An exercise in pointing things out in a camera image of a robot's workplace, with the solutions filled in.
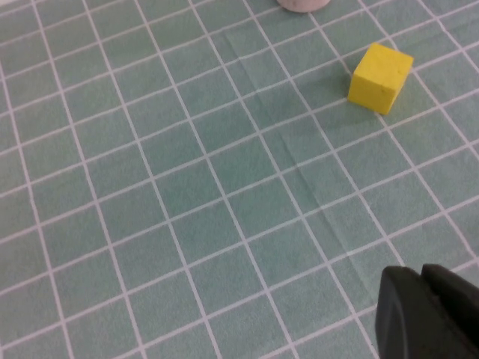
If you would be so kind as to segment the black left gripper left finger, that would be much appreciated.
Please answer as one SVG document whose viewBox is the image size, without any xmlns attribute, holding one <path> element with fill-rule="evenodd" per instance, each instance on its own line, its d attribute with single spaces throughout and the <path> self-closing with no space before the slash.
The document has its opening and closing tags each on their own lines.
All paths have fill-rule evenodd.
<svg viewBox="0 0 479 359">
<path fill-rule="evenodd" d="M 382 271 L 375 333 L 381 358 L 441 358 L 447 316 L 421 276 L 407 267 Z"/>
</svg>

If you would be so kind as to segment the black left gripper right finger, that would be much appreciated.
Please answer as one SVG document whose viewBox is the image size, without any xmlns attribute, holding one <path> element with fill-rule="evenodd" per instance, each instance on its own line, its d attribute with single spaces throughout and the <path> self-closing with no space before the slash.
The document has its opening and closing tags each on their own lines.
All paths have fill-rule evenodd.
<svg viewBox="0 0 479 359">
<path fill-rule="evenodd" d="M 452 358 L 478 358 L 478 287 L 438 264 L 425 264 L 421 278 L 445 311 L 449 330 L 456 337 L 453 345 L 462 346 L 463 355 Z"/>
</svg>

